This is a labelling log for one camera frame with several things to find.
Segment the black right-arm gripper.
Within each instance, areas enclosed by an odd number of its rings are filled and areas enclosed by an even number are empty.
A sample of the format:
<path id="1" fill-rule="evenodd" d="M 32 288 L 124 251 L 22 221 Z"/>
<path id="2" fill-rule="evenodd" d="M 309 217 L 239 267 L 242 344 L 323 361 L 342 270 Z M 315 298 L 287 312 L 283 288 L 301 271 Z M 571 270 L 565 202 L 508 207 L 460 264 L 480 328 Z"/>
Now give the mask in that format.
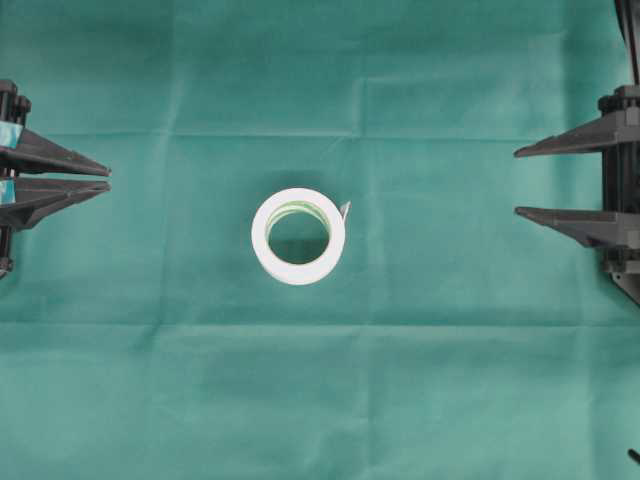
<path id="1" fill-rule="evenodd" d="M 516 207 L 514 213 L 586 248 L 606 248 L 602 269 L 639 301 L 639 249 L 626 247 L 620 214 L 639 214 L 639 87 L 624 85 L 599 100 L 602 117 L 514 152 L 516 158 L 602 151 L 603 209 Z"/>

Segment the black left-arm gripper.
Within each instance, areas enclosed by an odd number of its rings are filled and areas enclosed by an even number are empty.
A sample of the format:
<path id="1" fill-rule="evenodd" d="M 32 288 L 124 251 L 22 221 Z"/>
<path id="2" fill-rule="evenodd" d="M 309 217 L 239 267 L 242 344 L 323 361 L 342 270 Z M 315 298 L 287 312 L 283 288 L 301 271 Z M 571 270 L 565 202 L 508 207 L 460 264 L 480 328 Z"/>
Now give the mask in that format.
<path id="1" fill-rule="evenodd" d="M 12 228 L 31 229 L 45 217 L 108 192 L 105 181 L 15 178 L 16 171 L 109 176 L 111 169 L 26 129 L 31 105 L 16 84 L 1 80 L 1 278 L 13 269 Z"/>

